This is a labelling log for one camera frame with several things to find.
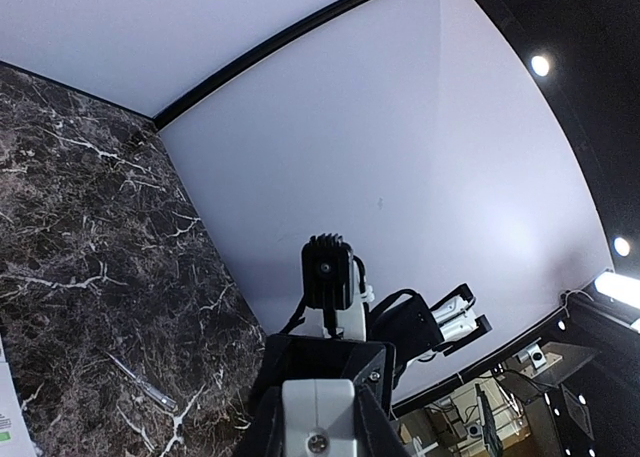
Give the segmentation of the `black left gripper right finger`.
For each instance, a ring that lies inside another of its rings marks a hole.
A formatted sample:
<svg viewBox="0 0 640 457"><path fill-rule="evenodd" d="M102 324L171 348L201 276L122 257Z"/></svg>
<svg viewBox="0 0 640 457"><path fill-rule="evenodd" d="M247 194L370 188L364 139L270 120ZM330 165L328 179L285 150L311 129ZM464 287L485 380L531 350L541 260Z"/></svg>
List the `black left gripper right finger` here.
<svg viewBox="0 0 640 457"><path fill-rule="evenodd" d="M358 456L407 456L386 414L366 386L358 386L355 391L354 432Z"/></svg>

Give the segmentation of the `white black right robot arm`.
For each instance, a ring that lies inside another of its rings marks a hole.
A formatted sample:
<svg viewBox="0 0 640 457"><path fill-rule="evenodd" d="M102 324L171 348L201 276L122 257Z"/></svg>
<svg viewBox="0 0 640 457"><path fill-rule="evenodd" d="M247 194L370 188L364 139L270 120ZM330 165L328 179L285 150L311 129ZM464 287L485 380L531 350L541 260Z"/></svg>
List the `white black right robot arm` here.
<svg viewBox="0 0 640 457"><path fill-rule="evenodd" d="M410 363L428 352L449 356L492 329L484 315L472 315L474 304L466 284L433 308L418 292L401 289L365 314L365 342L273 334L249 393L249 414L256 414L270 388L303 379L349 379L355 387L367 386L389 413L392 391Z"/></svg>

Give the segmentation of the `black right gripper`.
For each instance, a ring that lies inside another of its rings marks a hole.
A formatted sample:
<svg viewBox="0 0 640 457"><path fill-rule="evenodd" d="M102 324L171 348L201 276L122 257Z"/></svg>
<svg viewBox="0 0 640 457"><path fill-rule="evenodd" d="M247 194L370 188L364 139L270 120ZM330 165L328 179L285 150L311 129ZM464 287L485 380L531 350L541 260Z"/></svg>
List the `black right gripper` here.
<svg viewBox="0 0 640 457"><path fill-rule="evenodd" d="M248 413L255 415L265 393L287 380L349 379L356 388L369 388L389 417L395 360L395 346L388 342L272 334L249 393Z"/></svg>

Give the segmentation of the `small white buttoned remote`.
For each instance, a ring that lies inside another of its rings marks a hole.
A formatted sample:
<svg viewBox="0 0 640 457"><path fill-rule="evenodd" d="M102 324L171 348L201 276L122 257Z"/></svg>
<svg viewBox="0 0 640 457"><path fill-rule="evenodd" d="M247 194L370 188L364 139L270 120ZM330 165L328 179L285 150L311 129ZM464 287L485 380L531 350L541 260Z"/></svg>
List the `small white buttoned remote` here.
<svg viewBox="0 0 640 457"><path fill-rule="evenodd" d="M348 379L287 380L282 386L284 456L356 457L355 387Z"/></svg>

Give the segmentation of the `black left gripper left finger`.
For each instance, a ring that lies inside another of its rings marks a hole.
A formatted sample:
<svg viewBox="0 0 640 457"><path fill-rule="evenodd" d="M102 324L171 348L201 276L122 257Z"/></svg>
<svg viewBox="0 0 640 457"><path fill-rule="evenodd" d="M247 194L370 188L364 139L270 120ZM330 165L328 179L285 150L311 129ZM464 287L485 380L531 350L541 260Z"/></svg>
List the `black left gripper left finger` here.
<svg viewBox="0 0 640 457"><path fill-rule="evenodd" d="M282 387L271 386L249 398L252 421L236 446L236 457L281 457L284 455L284 410Z"/></svg>

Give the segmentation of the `white TCL remote control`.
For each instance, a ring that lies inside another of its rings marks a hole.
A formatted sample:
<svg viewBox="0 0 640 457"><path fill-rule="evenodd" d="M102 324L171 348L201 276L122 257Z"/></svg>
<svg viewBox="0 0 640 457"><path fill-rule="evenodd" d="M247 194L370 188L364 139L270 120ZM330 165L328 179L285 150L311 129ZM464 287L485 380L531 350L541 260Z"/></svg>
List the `white TCL remote control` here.
<svg viewBox="0 0 640 457"><path fill-rule="evenodd" d="M4 346L1 346L0 371L1 457L36 457L19 405Z"/></svg>

